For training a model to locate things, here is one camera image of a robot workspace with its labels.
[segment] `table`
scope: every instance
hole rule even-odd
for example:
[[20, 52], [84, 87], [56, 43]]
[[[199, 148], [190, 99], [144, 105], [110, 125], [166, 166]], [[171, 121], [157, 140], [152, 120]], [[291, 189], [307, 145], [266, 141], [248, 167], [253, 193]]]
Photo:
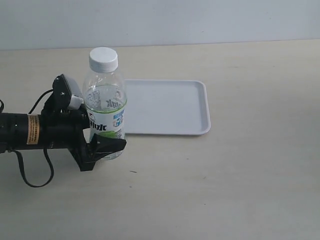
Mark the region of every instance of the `table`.
[[[50, 150], [55, 177], [37, 189], [1, 154], [1, 239], [319, 238], [320, 40], [116, 50], [126, 78], [204, 82], [210, 132], [129, 135], [121, 157], [91, 172]], [[28, 112], [62, 73], [81, 85], [89, 51], [0, 51], [4, 111]], [[43, 183], [42, 151], [23, 156], [30, 182]]]

